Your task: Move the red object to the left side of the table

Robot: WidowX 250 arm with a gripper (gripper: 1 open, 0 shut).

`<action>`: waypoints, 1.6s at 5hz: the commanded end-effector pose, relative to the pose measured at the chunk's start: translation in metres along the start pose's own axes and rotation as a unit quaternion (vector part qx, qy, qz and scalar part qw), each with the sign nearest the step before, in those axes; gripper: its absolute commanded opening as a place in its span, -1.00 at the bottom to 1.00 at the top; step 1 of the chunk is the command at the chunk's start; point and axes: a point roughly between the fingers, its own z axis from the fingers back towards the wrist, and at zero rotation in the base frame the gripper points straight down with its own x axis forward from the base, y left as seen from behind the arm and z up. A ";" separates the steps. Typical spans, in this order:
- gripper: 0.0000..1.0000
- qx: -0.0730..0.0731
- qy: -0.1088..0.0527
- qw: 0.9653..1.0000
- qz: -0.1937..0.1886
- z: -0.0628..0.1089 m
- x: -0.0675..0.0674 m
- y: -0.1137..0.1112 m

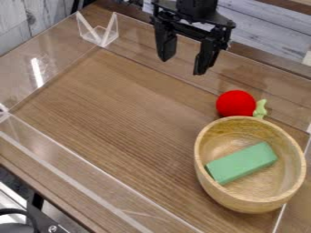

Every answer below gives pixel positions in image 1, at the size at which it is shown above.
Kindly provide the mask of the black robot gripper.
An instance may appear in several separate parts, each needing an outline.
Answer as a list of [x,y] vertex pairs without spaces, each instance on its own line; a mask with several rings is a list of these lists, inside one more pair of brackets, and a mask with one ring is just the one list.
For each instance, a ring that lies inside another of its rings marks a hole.
[[178,34],[200,43],[194,75],[214,66],[220,49],[226,50],[236,23],[218,12],[219,0],[152,0],[155,45],[160,60],[176,54]]

